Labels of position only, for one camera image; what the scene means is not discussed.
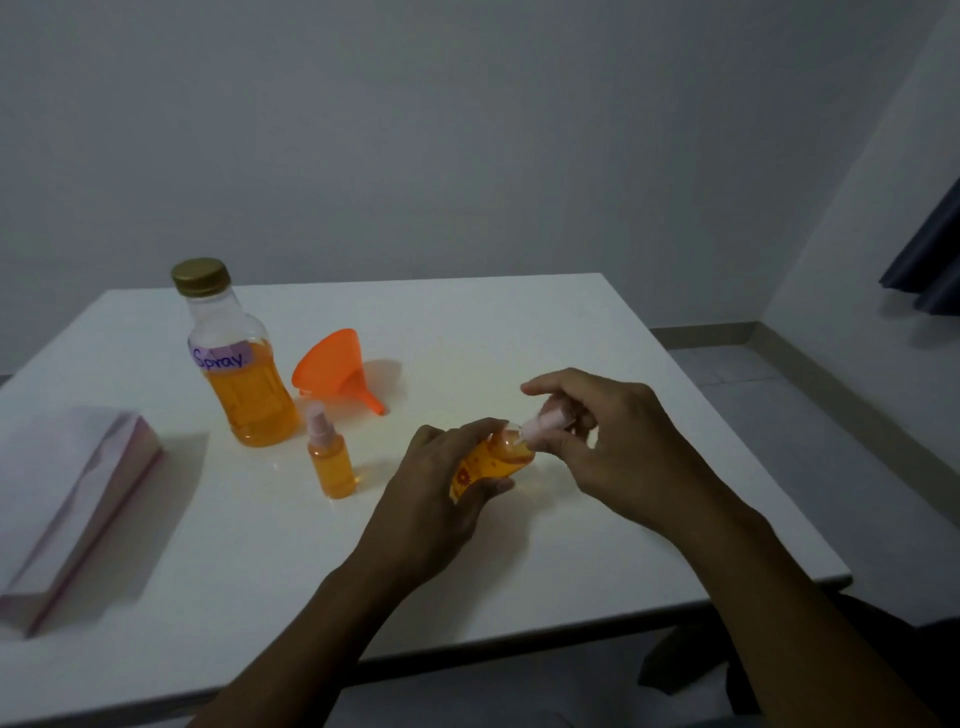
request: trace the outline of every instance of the white tissue box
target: white tissue box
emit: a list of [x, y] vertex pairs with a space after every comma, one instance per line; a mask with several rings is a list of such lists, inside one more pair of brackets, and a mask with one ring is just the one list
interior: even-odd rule
[[0, 640], [34, 635], [161, 455], [136, 412], [71, 407], [0, 446]]

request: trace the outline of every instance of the dark blue curtain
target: dark blue curtain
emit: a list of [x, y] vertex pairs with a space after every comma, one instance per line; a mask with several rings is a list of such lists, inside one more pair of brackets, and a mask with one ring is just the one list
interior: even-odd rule
[[880, 284], [919, 293], [913, 307], [960, 316], [960, 180], [926, 218]]

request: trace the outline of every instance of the person's left hand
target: person's left hand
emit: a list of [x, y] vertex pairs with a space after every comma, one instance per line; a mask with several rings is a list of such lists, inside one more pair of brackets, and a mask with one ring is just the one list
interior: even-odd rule
[[511, 478], [484, 478], [458, 502], [450, 499], [457, 465], [505, 424], [487, 418], [446, 432], [418, 429], [350, 559], [406, 590], [444, 570], [473, 534], [487, 501], [514, 487]]

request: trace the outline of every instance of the gold bottle cap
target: gold bottle cap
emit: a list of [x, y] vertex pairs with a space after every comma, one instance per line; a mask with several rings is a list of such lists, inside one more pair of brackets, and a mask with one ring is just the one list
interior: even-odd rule
[[174, 285], [183, 296], [202, 299], [216, 296], [229, 288], [230, 273], [223, 260], [215, 257], [192, 257], [170, 271]]

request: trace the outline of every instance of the orange bottle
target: orange bottle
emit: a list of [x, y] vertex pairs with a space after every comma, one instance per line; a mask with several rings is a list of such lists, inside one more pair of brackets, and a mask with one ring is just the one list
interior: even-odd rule
[[535, 452], [527, 443], [547, 429], [570, 427], [576, 417], [566, 407], [540, 412], [523, 425], [508, 423], [499, 432], [470, 451], [457, 468], [450, 482], [450, 497], [459, 500], [475, 481], [485, 477], [507, 477], [533, 462]]
[[196, 322], [190, 355], [220, 400], [233, 435], [253, 448], [286, 440], [300, 426], [300, 416], [276, 372], [267, 329], [240, 307], [227, 266], [212, 257], [191, 258], [171, 275]]
[[322, 402], [311, 402], [306, 410], [307, 451], [327, 497], [347, 497], [356, 488], [357, 478], [350, 465], [347, 443], [326, 416]]

